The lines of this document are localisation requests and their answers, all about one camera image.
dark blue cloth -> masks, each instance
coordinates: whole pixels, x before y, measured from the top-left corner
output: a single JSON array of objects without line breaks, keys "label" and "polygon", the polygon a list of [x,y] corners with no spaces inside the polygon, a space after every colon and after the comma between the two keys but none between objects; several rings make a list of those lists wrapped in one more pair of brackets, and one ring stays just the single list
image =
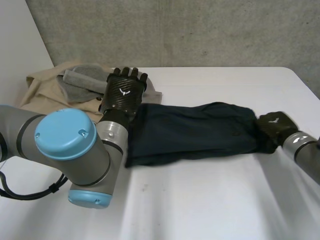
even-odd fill
[{"label": "dark blue cloth", "polygon": [[142,104],[129,129],[126,167],[158,166],[277,148],[246,107],[214,102],[196,107]]}]

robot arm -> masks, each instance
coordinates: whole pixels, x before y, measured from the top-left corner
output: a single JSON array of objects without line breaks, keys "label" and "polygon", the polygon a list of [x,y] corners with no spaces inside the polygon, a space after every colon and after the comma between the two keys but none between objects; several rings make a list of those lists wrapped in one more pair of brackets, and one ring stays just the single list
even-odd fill
[{"label": "robot arm", "polygon": [[320,185],[320,140],[300,131],[283,112],[260,116],[257,126]]},{"label": "robot arm", "polygon": [[77,109],[45,116],[1,105],[0,161],[18,156],[56,168],[73,183],[71,203],[106,208],[127,149],[129,122],[142,101],[148,77],[143,74],[139,79],[136,68],[128,74],[129,68],[121,74],[116,68],[108,77],[100,108],[103,117],[96,125]]}]

concrete wall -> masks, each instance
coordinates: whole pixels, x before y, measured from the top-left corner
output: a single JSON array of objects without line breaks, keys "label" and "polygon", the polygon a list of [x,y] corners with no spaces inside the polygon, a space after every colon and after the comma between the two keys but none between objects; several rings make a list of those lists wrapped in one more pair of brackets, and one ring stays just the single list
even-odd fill
[{"label": "concrete wall", "polygon": [[320,97],[318,0],[26,2],[56,65],[282,66]]}]

cable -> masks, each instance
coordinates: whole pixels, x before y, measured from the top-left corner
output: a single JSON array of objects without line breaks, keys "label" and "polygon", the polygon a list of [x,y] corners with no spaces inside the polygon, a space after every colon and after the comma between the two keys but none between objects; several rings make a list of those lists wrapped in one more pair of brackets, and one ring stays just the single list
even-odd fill
[{"label": "cable", "polygon": [[13,191],[11,191],[11,189],[9,188],[9,186],[7,184],[6,175],[2,171],[0,171],[0,179],[1,179],[3,189],[4,189],[4,190],[0,189],[0,196],[5,197],[5,198],[9,198],[9,199],[25,200],[25,201],[40,199],[40,198],[43,198],[51,193],[55,193],[56,191],[59,190],[59,188],[63,184],[65,184],[68,181],[68,178],[64,174],[62,174],[60,176],[60,178],[58,179],[58,181],[56,183],[52,184],[51,186],[49,186],[48,189],[41,191],[41,192],[37,192],[37,193],[20,195],[20,194],[16,194]]}]

blue joint cap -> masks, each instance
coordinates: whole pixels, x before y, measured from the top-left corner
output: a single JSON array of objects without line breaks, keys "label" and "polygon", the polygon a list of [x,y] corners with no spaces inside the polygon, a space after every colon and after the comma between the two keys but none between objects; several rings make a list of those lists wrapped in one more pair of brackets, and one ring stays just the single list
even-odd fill
[{"label": "blue joint cap", "polygon": [[50,113],[37,125],[34,140],[48,158],[66,161],[76,159],[95,144],[97,130],[87,114],[75,108]]},{"label": "blue joint cap", "polygon": [[69,190],[70,203],[89,209],[105,209],[109,206],[112,195],[86,190]]}]

